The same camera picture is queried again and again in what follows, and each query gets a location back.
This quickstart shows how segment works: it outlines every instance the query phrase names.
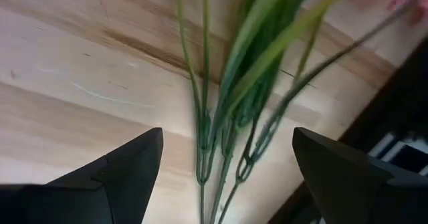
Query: blurry leaf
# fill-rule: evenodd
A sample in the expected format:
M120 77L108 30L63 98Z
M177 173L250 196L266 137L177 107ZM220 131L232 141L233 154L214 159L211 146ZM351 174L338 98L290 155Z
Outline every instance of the blurry leaf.
M229 75L225 73L221 86L224 87L230 84L230 87L225 89L223 92L222 89L220 89L220 100L215 112L213 133L218 132L217 129L221 127L225 120L225 111L227 109L223 103L226 102L226 99L230 98L230 92L233 87L238 83L239 79L245 75L260 54L266 50L281 31L293 22L302 2L303 0L278 0L270 13L265 15L265 19L262 19L263 23L261 24L256 36L253 38L247 51L242 53L242 56L244 56L242 62L235 65L237 69L234 71L233 75L230 72ZM239 126L245 126L248 124L253 120L253 117L264 108L279 72L281 59L281 56L278 56L275 60L275 64L270 66L270 69L272 69L270 74L268 74L266 78L258 80L257 83L253 85L254 91L257 92L256 98L247 96L241 99L241 103L236 110L237 113L239 113L239 116L237 117L239 118ZM251 111L239 110L240 108L246 108Z
M233 109L239 104L239 101L246 95L248 90L254 85L255 81L269 68L273 60L280 55L291 43L293 39L302 34L314 21L333 4L336 0L321 0L313 8L307 10L303 16L283 30L280 35L269 45L269 47L258 57L251 69L240 79L232 92L232 97L227 103L227 112L230 115Z
M274 8L279 0L255 0L248 16L245 18L239 33L233 44L229 59L225 66L225 72L220 85L219 108L222 107L223 101L231 86L233 77L245 56L251 41L259 31L265 17Z

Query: plant stem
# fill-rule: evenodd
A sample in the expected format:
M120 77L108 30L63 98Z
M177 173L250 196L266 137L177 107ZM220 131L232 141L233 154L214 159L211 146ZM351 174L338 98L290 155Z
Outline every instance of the plant stem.
M232 191L229 194L229 197L227 198L225 208L221 212L220 220L218 224L221 224L223 222L223 219L226 216L227 209L229 208L230 203L232 202L233 197L235 196L236 190L238 189L239 183L235 183L235 185L232 188Z
M202 115L207 114L209 87L209 0L203 0L203 86L202 86Z
M299 81L299 79L303 73L303 70L306 66L306 62L308 61L310 52L312 51L312 48L314 48L316 36L318 35L318 31L320 30L322 20L324 18L324 15L326 14L326 10L324 10L324 12L320 14L318 20L316 21L316 23L314 25L314 28L313 28L311 35L310 35L310 39L309 39L308 43L306 44L306 48L304 50L303 56L300 59L298 69L296 71L296 74L294 75L293 85L296 85L296 83Z
M205 202L205 185L200 185L201 187L201 193L200 193L200 202L199 202L199 223L200 224L204 224L205 220L205 215L204 215L204 210L205 210L205 206L204 206L204 202Z
M221 169L219 186L218 186L217 192L215 194L213 210L211 211L211 218L209 220L209 224L214 224L214 222L215 222L215 216L216 216L217 210L219 208L221 194L223 194L223 188L224 188L225 183L226 183L227 171L229 170L231 160L232 160L231 156L226 156L223 160L223 167Z

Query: wood grain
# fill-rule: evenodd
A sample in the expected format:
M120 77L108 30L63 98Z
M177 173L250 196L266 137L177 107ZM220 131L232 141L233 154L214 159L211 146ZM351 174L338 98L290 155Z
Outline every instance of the wood grain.
M185 0L187 37L197 71L202 63L199 3L200 0ZM239 0L211 0L210 77L214 82L221 77L233 36L231 30L238 3ZM175 0L0 0L0 5L155 64L168 63L186 69ZM353 38L325 23L316 47L326 56L331 56L352 41ZM358 49L339 64L376 88L380 88L395 70L388 61L367 47Z

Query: flower stem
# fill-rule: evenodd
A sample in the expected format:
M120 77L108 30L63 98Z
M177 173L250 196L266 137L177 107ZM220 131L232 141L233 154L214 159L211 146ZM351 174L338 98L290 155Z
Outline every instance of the flower stem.
M204 224L205 220L205 216L204 216L204 202L205 202L205 185L201 185L201 193L199 195L200 197L200 203L199 203L199 223L200 224Z
M214 222L215 222L215 216L216 216L217 210L219 208L221 194L223 194L223 188L224 188L225 183L226 183L227 171L229 170L231 160L232 160L231 156L226 156L223 160L223 168L221 169L219 186L218 186L217 192L215 194L214 205L213 205L213 210L211 212L211 218L209 220L209 224L214 224Z
M223 222L223 219L226 216L227 209L229 208L229 205L232 202L233 197L235 196L235 193L236 193L236 190L238 189L238 186L239 186L239 183L235 183L235 185L233 186L232 191L230 192L230 194L227 198L225 208L221 212L221 216L220 216L220 220L219 220L218 224L221 224Z

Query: green stem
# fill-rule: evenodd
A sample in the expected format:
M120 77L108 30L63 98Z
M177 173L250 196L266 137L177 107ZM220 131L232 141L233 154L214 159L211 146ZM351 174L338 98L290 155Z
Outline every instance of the green stem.
M183 48L183 54L185 56L185 62L187 67L189 68L190 80L192 83L193 89L193 100L195 101L195 112L196 112L196 123L198 125L199 121L201 121L202 112L201 112L201 100L199 99L199 89L196 83L196 74L193 69L193 64L190 61L189 51L187 50L187 42L186 42L186 31L185 31L185 20L184 20L184 11L183 11L183 0L177 0L177 17L179 19L179 30L180 30L180 39L181 46Z
M209 0L203 0L203 89L202 110L207 114L208 87L209 87Z
M233 197L235 196L236 190L238 189L239 183L235 183L235 185L232 188L232 191L229 194L229 197L227 198L225 208L221 212L220 220L218 224L221 224L223 222L223 219L226 216L227 209L229 208L230 203L232 202Z
M205 220L204 220L204 210L205 210L205 206L204 206L204 202L205 202L205 184L201 185L201 193L200 193L200 203L199 203L199 223L200 224L204 224Z
M211 211L211 218L209 220L209 224L214 224L214 222L215 222L215 216L216 216L217 210L219 208L221 194L223 194L223 188L224 188L225 183L226 183L227 171L229 170L231 160L232 160L231 156L225 157L225 159L223 160L223 168L221 169L219 186L218 186L217 192L215 194L213 210Z
M294 75L293 86L296 85L296 83L298 82L298 80L300 79L300 77L303 73L303 70L306 66L306 62L308 61L310 52L312 51L312 48L314 47L316 36L318 35L318 31L320 30L322 20L324 18L324 15L326 14L326 10L324 10L320 14L319 18L316 20L316 23L315 23L314 28L313 28L311 35L310 35L310 39L309 39L308 43L306 44L306 48L304 50L303 56L300 59L300 63L298 65L297 72Z

